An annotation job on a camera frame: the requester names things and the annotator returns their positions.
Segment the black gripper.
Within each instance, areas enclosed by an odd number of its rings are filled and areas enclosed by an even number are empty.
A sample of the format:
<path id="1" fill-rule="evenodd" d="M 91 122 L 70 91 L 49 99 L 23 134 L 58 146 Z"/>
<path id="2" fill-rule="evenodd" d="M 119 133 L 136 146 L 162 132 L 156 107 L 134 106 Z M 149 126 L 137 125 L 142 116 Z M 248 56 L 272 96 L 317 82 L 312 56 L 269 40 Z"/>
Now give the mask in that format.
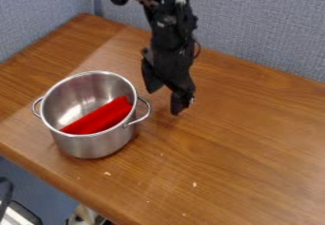
<path id="1" fill-rule="evenodd" d="M 165 85 L 170 88 L 170 112 L 178 116 L 194 102 L 196 84 L 190 76 L 190 67 L 200 52 L 197 40 L 189 36 L 185 41 L 168 41 L 165 36 L 153 35 L 150 47 L 142 50 L 141 72 L 150 94 Z"/>

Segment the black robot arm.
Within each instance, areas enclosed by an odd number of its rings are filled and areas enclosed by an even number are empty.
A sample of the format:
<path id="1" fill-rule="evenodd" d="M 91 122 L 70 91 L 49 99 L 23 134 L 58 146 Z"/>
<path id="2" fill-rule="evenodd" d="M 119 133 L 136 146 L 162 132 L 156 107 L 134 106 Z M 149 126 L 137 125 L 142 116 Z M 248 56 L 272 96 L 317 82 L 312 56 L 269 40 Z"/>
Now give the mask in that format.
<path id="1" fill-rule="evenodd" d="M 137 0 L 145 10 L 152 28 L 150 47 L 142 50 L 142 78 L 149 93 L 164 86 L 172 90 L 170 112 L 178 115 L 194 100 L 196 84 L 190 67 L 201 47 L 193 32 L 198 17 L 190 0 Z M 111 0 L 125 6 L 129 0 Z"/>

